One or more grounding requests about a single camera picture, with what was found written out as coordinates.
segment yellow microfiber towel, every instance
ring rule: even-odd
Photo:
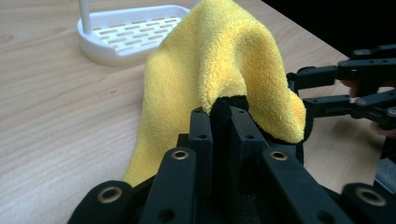
[[[255,122],[288,143],[304,139],[305,107],[290,89],[272,34],[232,0],[203,0],[146,63],[142,118],[124,181],[158,171],[165,151],[188,133],[190,113],[220,97],[246,96]]]

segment finger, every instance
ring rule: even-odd
[[[375,130],[376,133],[384,135],[386,137],[395,138],[396,139],[396,129],[392,130],[383,130],[379,127],[379,125],[375,122],[371,124],[372,128]]]
[[[396,87],[396,81],[395,80],[390,80],[390,81],[385,81],[382,83],[383,87]]]
[[[341,83],[343,83],[345,86],[348,86],[349,88],[359,87],[359,82],[354,80],[341,80]]]
[[[350,88],[349,89],[349,97],[355,98],[358,97],[358,88]]]

